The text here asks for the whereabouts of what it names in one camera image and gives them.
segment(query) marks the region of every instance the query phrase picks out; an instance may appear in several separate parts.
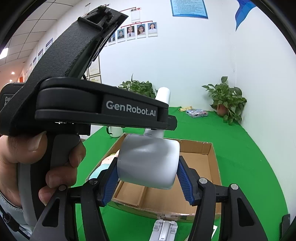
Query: metal screw head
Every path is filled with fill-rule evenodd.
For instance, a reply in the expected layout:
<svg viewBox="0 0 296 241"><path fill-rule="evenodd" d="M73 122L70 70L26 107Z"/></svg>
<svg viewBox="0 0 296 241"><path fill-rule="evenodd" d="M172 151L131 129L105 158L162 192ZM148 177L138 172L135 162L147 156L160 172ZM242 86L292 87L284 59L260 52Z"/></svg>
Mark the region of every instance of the metal screw head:
<svg viewBox="0 0 296 241"><path fill-rule="evenodd" d="M98 180L96 178L92 178L92 179L89 180L89 183L92 184L92 185L96 184L97 182L98 182Z"/></svg>
<svg viewBox="0 0 296 241"><path fill-rule="evenodd" d="M200 183L202 183L202 184L206 184L207 183L207 179L205 179L205 178L200 178Z"/></svg>
<svg viewBox="0 0 296 241"><path fill-rule="evenodd" d="M239 189L239 186L236 185L235 183L233 183L233 184L231 184L231 188L232 188L233 190L237 190L237 189Z"/></svg>
<svg viewBox="0 0 296 241"><path fill-rule="evenodd" d="M66 186L65 186L65 185L61 185L61 186L59 186L59 190L60 190L60 191L65 191L65 190L66 190Z"/></svg>

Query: plant pot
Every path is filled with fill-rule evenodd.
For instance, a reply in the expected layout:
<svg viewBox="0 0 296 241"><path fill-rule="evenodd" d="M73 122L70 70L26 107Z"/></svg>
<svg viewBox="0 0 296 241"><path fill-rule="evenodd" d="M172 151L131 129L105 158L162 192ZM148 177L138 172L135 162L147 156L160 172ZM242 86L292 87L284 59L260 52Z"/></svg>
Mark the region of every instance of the plant pot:
<svg viewBox="0 0 296 241"><path fill-rule="evenodd" d="M217 114L223 117L228 114L228 109L223 104L220 104L217 106Z"/></svg>

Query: framed photo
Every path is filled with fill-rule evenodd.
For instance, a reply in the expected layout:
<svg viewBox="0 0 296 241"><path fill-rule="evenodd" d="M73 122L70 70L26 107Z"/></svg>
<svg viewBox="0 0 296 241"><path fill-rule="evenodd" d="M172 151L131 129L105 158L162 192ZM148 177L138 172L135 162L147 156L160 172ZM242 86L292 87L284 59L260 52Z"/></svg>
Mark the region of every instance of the framed photo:
<svg viewBox="0 0 296 241"><path fill-rule="evenodd" d="M33 60L33 68L36 66L36 57L35 59Z"/></svg>
<svg viewBox="0 0 296 241"><path fill-rule="evenodd" d="M137 39L146 38L146 24L137 25Z"/></svg>
<svg viewBox="0 0 296 241"><path fill-rule="evenodd" d="M157 36L157 23L148 23L148 37Z"/></svg>
<svg viewBox="0 0 296 241"><path fill-rule="evenodd" d="M48 48L52 45L52 40L53 38L51 38L51 40L48 41L48 43L45 46L45 51L48 50Z"/></svg>
<svg viewBox="0 0 296 241"><path fill-rule="evenodd" d="M102 83L101 75L89 77L89 81L96 82L96 83Z"/></svg>
<svg viewBox="0 0 296 241"><path fill-rule="evenodd" d="M126 28L126 40L132 40L136 38L135 26L130 26Z"/></svg>
<svg viewBox="0 0 296 241"><path fill-rule="evenodd" d="M117 42L120 43L120 42L123 42L125 40L126 40L126 38L125 38L125 35L124 35L124 29L117 30Z"/></svg>
<svg viewBox="0 0 296 241"><path fill-rule="evenodd" d="M38 61L41 59L43 55L43 49L40 50L40 52L38 53Z"/></svg>
<svg viewBox="0 0 296 241"><path fill-rule="evenodd" d="M32 73L32 64L30 64L30 66L29 66L29 76L30 76L30 74Z"/></svg>
<svg viewBox="0 0 296 241"><path fill-rule="evenodd" d="M91 62L89 67L89 76L100 74L100 61L99 56L96 58L95 61Z"/></svg>
<svg viewBox="0 0 296 241"><path fill-rule="evenodd" d="M112 45L115 43L116 43L116 41L115 41L115 33L114 33L114 34L112 34L111 38L109 38L108 45Z"/></svg>

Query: toy box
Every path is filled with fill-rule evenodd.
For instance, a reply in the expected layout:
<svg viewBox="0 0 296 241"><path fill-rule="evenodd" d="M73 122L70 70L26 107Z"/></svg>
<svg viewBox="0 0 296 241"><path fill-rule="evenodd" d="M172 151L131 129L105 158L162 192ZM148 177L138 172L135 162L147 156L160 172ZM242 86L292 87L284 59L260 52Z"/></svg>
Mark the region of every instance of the toy box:
<svg viewBox="0 0 296 241"><path fill-rule="evenodd" d="M192 118L208 116L208 113L205 110L201 110L201 109L187 110L186 114Z"/></svg>

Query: potted plant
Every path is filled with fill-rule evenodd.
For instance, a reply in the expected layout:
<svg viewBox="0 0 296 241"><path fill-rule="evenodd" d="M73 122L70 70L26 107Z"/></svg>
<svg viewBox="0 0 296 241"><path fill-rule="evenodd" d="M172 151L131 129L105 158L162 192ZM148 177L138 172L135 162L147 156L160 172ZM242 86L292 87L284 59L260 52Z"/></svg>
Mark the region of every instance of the potted plant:
<svg viewBox="0 0 296 241"><path fill-rule="evenodd" d="M247 102L246 98L242 97L242 91L238 87L229 88L226 83L227 76L221 78L221 83L203 85L209 91L209 96L213 99L211 107L217 110L217 114L223 117L223 120L230 125L234 120L238 123L242 121L242 111Z"/></svg>
<svg viewBox="0 0 296 241"><path fill-rule="evenodd" d="M135 92L141 95L146 95L153 99L155 99L155 93L157 92L156 90L153 90L152 84L149 81L140 82L138 80L133 80L133 75L131 76L131 81L122 82L122 84L119 85L118 88Z"/></svg>

